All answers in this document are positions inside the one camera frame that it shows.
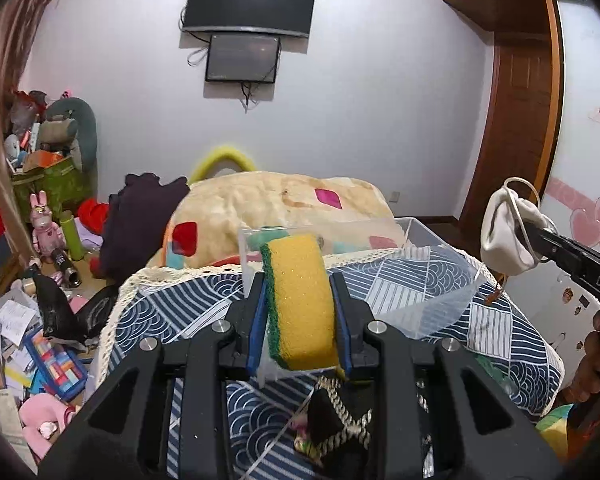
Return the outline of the person's right hand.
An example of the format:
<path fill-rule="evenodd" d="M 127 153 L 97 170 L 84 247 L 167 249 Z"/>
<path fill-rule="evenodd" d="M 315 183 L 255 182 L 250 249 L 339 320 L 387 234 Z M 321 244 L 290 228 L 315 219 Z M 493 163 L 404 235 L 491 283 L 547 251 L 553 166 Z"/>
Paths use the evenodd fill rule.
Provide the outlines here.
<path fill-rule="evenodd" d="M 567 403 L 582 403 L 600 393 L 600 310 L 593 318 L 594 330 L 584 341 L 584 357 L 571 385 L 564 390 Z"/>

